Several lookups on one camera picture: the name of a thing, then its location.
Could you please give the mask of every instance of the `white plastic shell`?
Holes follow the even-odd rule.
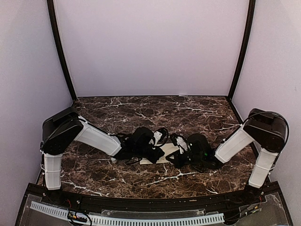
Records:
[[[47,214],[49,216],[68,220],[68,210],[61,207],[46,205],[39,202],[32,201],[30,209]],[[96,214],[89,214],[94,226],[204,226],[204,225],[218,225],[225,222],[224,214],[210,214],[207,216],[199,216],[192,218],[173,218],[173,219],[133,219],[133,218],[109,218]]]
[[[226,163],[253,141],[254,139],[241,126],[225,143],[219,145],[215,157],[222,163]]]
[[[63,154],[44,154],[45,182],[48,190],[61,188],[61,160]]]
[[[260,188],[263,185],[278,155],[279,153],[272,153],[264,148],[261,149],[253,172],[249,178],[249,185],[256,188]]]
[[[110,156],[114,156],[121,149],[120,141],[115,136],[110,136],[99,129],[82,122],[84,128],[74,140],[95,147]]]

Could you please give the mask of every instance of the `white object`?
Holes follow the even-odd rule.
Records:
[[[162,137],[162,133],[160,133],[159,131],[154,132],[154,138],[155,138],[155,146],[157,145],[158,141],[161,139]]]
[[[262,148],[256,160],[255,167],[249,178],[249,185],[260,188],[269,174],[279,153],[272,153]]]
[[[222,163],[226,163],[253,141],[254,139],[243,130],[243,126],[241,125],[226,142],[219,145],[215,151],[215,157]]]
[[[179,150],[179,147],[174,146],[174,144],[169,143],[169,144],[165,144],[161,147],[162,151],[164,152],[164,155],[158,159],[158,161],[156,162],[156,164],[160,164],[160,163],[170,163],[170,161],[166,160],[166,156],[171,154],[172,152],[175,152],[176,150]],[[148,161],[147,159],[143,158],[140,161],[141,165],[144,164],[153,164],[152,162]]]
[[[57,208],[54,206],[42,204],[39,202],[32,201],[30,209],[36,210],[38,212],[47,214],[49,216],[67,220],[68,210],[65,208]],[[96,214],[89,214],[92,220],[92,225],[102,225],[102,226],[203,226],[212,225],[224,222],[224,214],[212,214],[207,216],[200,216],[194,218],[175,218],[175,219],[122,219],[122,218],[107,218]]]
[[[63,154],[44,154],[45,182],[48,190],[61,188],[61,160]]]
[[[180,153],[183,154],[188,150],[186,142],[183,140],[182,137],[177,137],[177,145],[180,148]]]
[[[112,163],[117,163],[117,159],[111,158]]]

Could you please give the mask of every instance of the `black frame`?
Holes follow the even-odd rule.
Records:
[[[262,191],[264,195],[279,193],[281,202],[285,209],[287,221],[293,225],[291,216],[289,214],[286,202],[284,200],[282,191],[278,182],[267,183],[263,186]],[[182,211],[182,210],[201,210],[206,212],[218,211],[224,213],[226,217],[232,216],[239,212],[239,207],[243,204],[235,204],[225,200],[234,200],[240,196],[243,191],[235,191],[225,194],[214,194],[208,196],[198,196],[193,198],[178,198],[178,199],[123,199],[123,198],[107,198],[99,196],[91,196],[85,194],[76,194],[71,192],[63,192],[62,195],[67,197],[72,207],[76,210],[87,212],[98,212],[102,210],[119,210],[119,211],[138,211],[138,212],[164,212],[164,211]],[[44,195],[44,187],[28,184],[23,200],[18,212],[15,226],[19,226],[21,216],[26,203],[28,194],[33,194],[42,198],[42,202],[53,204],[47,196]]]
[[[75,93],[75,90],[74,90],[74,87],[73,87],[73,84],[71,81],[70,73],[68,70],[67,63],[66,63],[66,58],[64,55],[63,46],[62,46],[62,42],[61,42],[61,38],[60,38],[60,33],[58,30],[57,21],[56,21],[55,6],[54,6],[53,0],[47,0],[47,5],[48,5],[49,18],[50,18],[53,37],[55,39],[55,45],[56,45],[58,58],[60,59],[62,71],[64,73],[64,77],[65,77],[65,80],[67,83],[67,87],[68,87],[70,96],[71,96],[72,100],[75,101],[77,99],[77,96],[76,96],[76,93]]]
[[[245,32],[244,32],[244,37],[243,37],[243,42],[241,44],[241,49],[238,57],[238,62],[236,65],[234,77],[232,80],[232,84],[230,87],[230,91],[228,94],[228,98],[230,101],[232,101],[232,98],[235,93],[235,89],[238,84],[239,76],[241,74],[241,69],[244,64],[245,56],[246,56],[246,49],[248,47],[249,43],[249,38],[250,38],[250,33],[251,33],[251,28],[252,28],[252,22],[253,22],[253,16],[254,16],[254,11],[255,11],[255,2],[256,0],[250,0],[249,1],[249,9],[248,9],[248,15],[246,17],[246,27],[245,27]]]

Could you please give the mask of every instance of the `black cable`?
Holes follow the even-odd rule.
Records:
[[[184,140],[184,142],[186,143],[186,145],[187,145],[187,149],[188,149],[188,151],[191,151],[191,149],[190,149],[190,143],[187,141],[187,139],[185,138],[185,137],[183,137],[182,135],[177,135],[178,137],[181,137],[183,140]]]
[[[199,173],[204,173],[204,171],[202,171],[201,169],[198,169],[197,167],[195,167],[193,165],[191,165],[191,167],[194,168]]]
[[[111,137],[119,137],[122,136],[123,137],[129,137],[131,134],[126,134],[126,133],[117,133],[117,134],[109,134],[109,136]]]
[[[168,129],[162,127],[162,128],[160,128],[160,129],[158,129],[157,131],[159,131],[159,130],[165,130],[165,132],[166,132],[166,138],[165,138],[165,140],[164,140],[164,142],[163,142],[162,144],[160,144],[160,145],[158,145],[158,146],[156,146],[156,147],[162,147],[163,145],[165,145],[165,144],[167,143],[168,137],[169,137]]]
[[[46,195],[46,197],[47,197],[54,205],[62,206],[62,205],[65,203],[65,201],[62,202],[62,203],[56,203],[56,202],[54,202],[53,200],[51,200],[51,198],[50,198],[49,195],[48,195],[48,190],[47,190],[47,187],[46,187],[45,175],[44,175],[44,177],[43,177],[43,187],[44,187],[44,190],[45,190],[45,195]]]
[[[81,213],[81,214],[85,215],[85,216],[89,219],[90,226],[92,226],[92,219],[89,217],[88,214],[83,213],[83,212],[79,212],[79,211],[77,211],[77,210],[72,210],[72,211],[74,211],[74,216],[75,216],[75,217],[78,217],[78,216],[77,216],[77,213]],[[67,219],[69,219],[69,220],[71,221],[71,224],[74,225],[74,226],[82,226],[82,225],[85,225],[85,224],[86,224],[86,222],[82,222],[82,224],[81,224],[81,223],[76,223],[76,222],[74,222],[74,220],[73,220],[72,218],[69,218],[69,217],[67,217]]]
[[[227,221],[237,221],[239,219],[241,219],[242,217],[245,217],[246,215],[243,215],[242,217],[239,217],[239,218],[236,218],[236,219],[233,219],[234,217],[240,215],[241,213],[243,213],[244,211],[246,211],[250,206],[252,206],[255,202],[256,202],[257,199],[255,199],[250,205],[248,205],[247,207],[245,207],[243,210],[241,210],[238,214],[235,214],[234,216],[230,217],[230,218],[226,218],[225,220]]]
[[[223,200],[223,202],[231,202],[231,203],[233,203],[233,204],[242,204],[242,203],[243,203],[243,201],[236,202],[236,201],[233,201],[233,200],[231,200],[231,199],[225,199],[225,200]]]
[[[251,215],[251,214],[254,214],[254,213],[256,213],[256,212],[258,212],[259,211],[259,209],[257,208],[257,209],[254,209],[254,210],[249,210],[249,211],[247,211],[247,212],[245,212],[242,216],[240,216],[239,218],[236,218],[236,219],[231,219],[231,220],[228,220],[228,221],[238,221],[238,220],[240,220],[240,219],[242,219],[242,218],[244,218],[244,217],[246,217],[246,216],[249,216],[249,215]]]
[[[140,162],[141,160],[142,160],[142,158],[138,158],[138,160],[137,161],[134,161],[134,162],[130,162],[132,159],[130,159],[130,160],[128,160],[128,161],[126,161],[126,165],[127,166],[129,166],[129,165],[133,165],[133,164],[135,164],[135,163],[138,163],[138,162]]]

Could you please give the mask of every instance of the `black metal edge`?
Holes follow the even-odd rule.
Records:
[[[262,190],[264,194],[281,192],[278,182],[268,183],[262,187]],[[44,187],[28,184],[25,195],[33,194],[42,197],[43,202],[53,204],[47,196],[43,196],[44,192]],[[97,213],[102,212],[102,210],[163,212],[206,209],[207,212],[218,211],[220,213],[227,213],[237,210],[241,204],[232,204],[224,202],[224,200],[238,197],[242,192],[241,190],[224,194],[177,199],[108,198],[65,191],[61,191],[61,194],[64,197],[68,197],[71,202],[80,200],[79,210],[87,212]]]
[[[24,206],[25,206],[25,203],[26,203],[26,200],[27,200],[27,190],[23,196],[23,199],[21,201],[21,205],[20,205],[20,208],[19,208],[19,211],[18,211],[18,215],[17,215],[17,218],[16,218],[16,222],[15,222],[15,226],[19,226],[20,223],[21,223],[21,217],[23,215],[23,211],[24,211]]]
[[[283,205],[283,209],[284,209],[285,214],[286,214],[286,219],[287,219],[289,225],[290,225],[290,226],[293,226],[293,220],[292,220],[290,211],[288,210],[288,207],[287,207],[286,201],[285,201],[285,199],[284,199],[283,193],[282,193],[282,191],[280,191],[280,192],[278,192],[278,193],[279,193],[279,196],[280,196],[280,200],[281,200],[281,202],[282,202],[282,205]]]
[[[246,18],[246,26],[245,26],[244,37],[243,37],[243,41],[242,41],[242,44],[241,44],[241,49],[240,49],[236,69],[235,69],[235,72],[234,72],[232,84],[231,84],[229,94],[228,94],[228,98],[230,98],[230,100],[234,96],[235,89],[237,87],[239,76],[240,76],[240,73],[241,73],[241,69],[242,69],[243,64],[244,64],[244,60],[245,60],[245,56],[246,56],[246,50],[247,50],[247,47],[248,47],[248,42],[249,42],[251,28],[252,28],[253,16],[254,16],[254,11],[255,11],[255,2],[256,2],[256,0],[249,0],[249,8],[248,8],[248,15],[247,15],[247,18]]]
[[[56,20],[56,16],[55,16],[55,6],[54,6],[53,0],[47,0],[47,5],[48,5],[50,23],[51,23],[51,27],[52,27],[52,33],[53,33],[53,37],[55,39],[57,54],[60,59],[61,67],[62,67],[62,70],[64,73],[64,77],[65,77],[65,80],[66,80],[66,83],[68,86],[69,93],[71,95],[72,100],[75,101],[77,99],[77,97],[76,97],[76,93],[75,93],[75,90],[74,90],[74,87],[73,87],[73,84],[71,81],[71,77],[70,77],[70,74],[68,71],[65,55],[63,52],[62,42],[61,42],[61,38],[60,38],[58,26],[57,26],[57,20]]]
[[[125,95],[125,96],[90,96],[77,98],[94,98],[94,97],[227,97],[223,95]]]
[[[37,180],[36,180],[36,185],[38,184],[38,182],[39,182],[39,180],[40,180],[40,176],[41,176],[41,174],[42,174],[42,169],[40,169],[40,172],[39,172],[39,175],[38,175],[38,178],[37,178]]]

